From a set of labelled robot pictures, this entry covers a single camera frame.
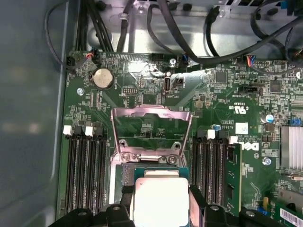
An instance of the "barcode label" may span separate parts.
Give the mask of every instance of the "barcode label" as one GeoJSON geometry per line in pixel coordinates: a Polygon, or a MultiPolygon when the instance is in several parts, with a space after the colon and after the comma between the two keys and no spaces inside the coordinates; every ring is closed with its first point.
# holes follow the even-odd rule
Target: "barcode label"
{"type": "Polygon", "coordinates": [[[298,218],[297,216],[287,212],[284,209],[280,208],[280,216],[286,221],[292,223],[296,227],[303,227],[303,220],[298,218]]]}

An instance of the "motherboard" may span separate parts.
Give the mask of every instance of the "motherboard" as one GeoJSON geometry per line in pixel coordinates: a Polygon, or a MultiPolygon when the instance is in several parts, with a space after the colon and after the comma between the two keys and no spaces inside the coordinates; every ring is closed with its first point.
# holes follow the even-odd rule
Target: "motherboard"
{"type": "MultiPolygon", "coordinates": [[[[71,52],[70,64],[87,54],[71,52]]],[[[134,184],[135,169],[161,166],[187,167],[207,202],[233,215],[245,207],[300,226],[302,213],[280,195],[303,193],[302,72],[280,74],[286,61],[255,66],[268,74],[243,58],[197,65],[185,55],[97,52],[68,73],[58,218],[100,212],[134,184]]]]}

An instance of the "heatsink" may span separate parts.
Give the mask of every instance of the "heatsink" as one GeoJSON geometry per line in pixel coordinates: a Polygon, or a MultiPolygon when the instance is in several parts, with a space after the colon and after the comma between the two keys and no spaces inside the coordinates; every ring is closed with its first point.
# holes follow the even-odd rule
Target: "heatsink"
{"type": "Polygon", "coordinates": [[[281,127],[281,167],[303,170],[303,127],[281,127]]]}

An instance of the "blue connector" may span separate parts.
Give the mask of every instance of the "blue connector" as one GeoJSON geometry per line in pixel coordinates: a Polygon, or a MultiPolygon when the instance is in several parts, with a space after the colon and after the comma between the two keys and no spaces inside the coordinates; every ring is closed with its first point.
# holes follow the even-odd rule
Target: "blue connector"
{"type": "Polygon", "coordinates": [[[263,207],[257,207],[257,211],[261,212],[264,215],[268,215],[268,211],[264,210],[263,207]]]}
{"type": "Polygon", "coordinates": [[[293,118],[290,120],[291,126],[301,126],[302,120],[300,118],[293,118]]]}

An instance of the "green circuit board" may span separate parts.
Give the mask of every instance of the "green circuit board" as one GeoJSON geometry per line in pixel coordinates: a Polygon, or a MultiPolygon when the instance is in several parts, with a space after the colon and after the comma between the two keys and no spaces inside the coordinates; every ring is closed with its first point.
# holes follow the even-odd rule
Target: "green circuit board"
{"type": "MultiPolygon", "coordinates": [[[[87,53],[72,52],[75,61],[87,53]]],[[[288,68],[285,61],[256,60],[256,67],[269,72],[288,68]]],[[[109,203],[110,156],[115,151],[111,110],[115,107],[134,108],[137,105],[162,105],[170,110],[187,111],[193,115],[185,155],[190,168],[193,138],[198,130],[220,125],[230,136],[237,136],[241,148],[237,165],[227,164],[234,171],[227,181],[233,181],[233,191],[227,194],[240,196],[228,200],[229,210],[237,215],[239,205],[257,209],[263,197],[275,197],[279,189],[300,192],[302,185],[283,176],[280,167],[280,126],[288,125],[293,117],[303,117],[303,80],[295,73],[269,76],[249,68],[245,61],[234,59],[218,65],[184,67],[179,57],[163,54],[101,53],[99,66],[91,60],[67,75],[63,125],[85,126],[100,122],[106,134],[104,147],[104,187],[102,204],[109,203]],[[170,59],[176,59],[172,67],[170,59]],[[113,85],[98,89],[91,80],[97,67],[109,69],[114,75],[113,85]],[[163,90],[165,73],[170,72],[170,89],[163,90]],[[83,89],[82,95],[77,89],[83,89]],[[272,114],[274,124],[264,124],[262,117],[272,114]],[[264,157],[271,164],[262,163],[264,157]]],[[[119,137],[133,146],[169,148],[185,135],[186,123],[168,121],[156,116],[144,119],[121,118],[118,121],[119,137]]],[[[66,208],[66,190],[69,174],[69,141],[62,137],[58,217],[66,208]]],[[[119,200],[122,186],[121,171],[117,166],[115,201],[119,200]]]]}

